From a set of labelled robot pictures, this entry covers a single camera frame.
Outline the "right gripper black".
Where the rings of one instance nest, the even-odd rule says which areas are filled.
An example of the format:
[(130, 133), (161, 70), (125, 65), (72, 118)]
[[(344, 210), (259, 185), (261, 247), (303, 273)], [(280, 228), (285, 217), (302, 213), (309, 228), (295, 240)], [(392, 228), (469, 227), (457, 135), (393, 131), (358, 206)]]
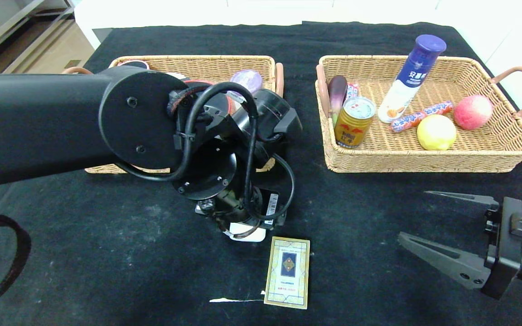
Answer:
[(400, 232), (398, 242), (433, 268), (466, 289), (480, 289), (493, 299), (501, 299), (514, 280), (522, 281), (522, 201), (504, 197), (501, 208), (491, 196), (442, 191), (431, 195), (474, 202), (496, 212), (488, 218), (491, 230), (487, 258)]

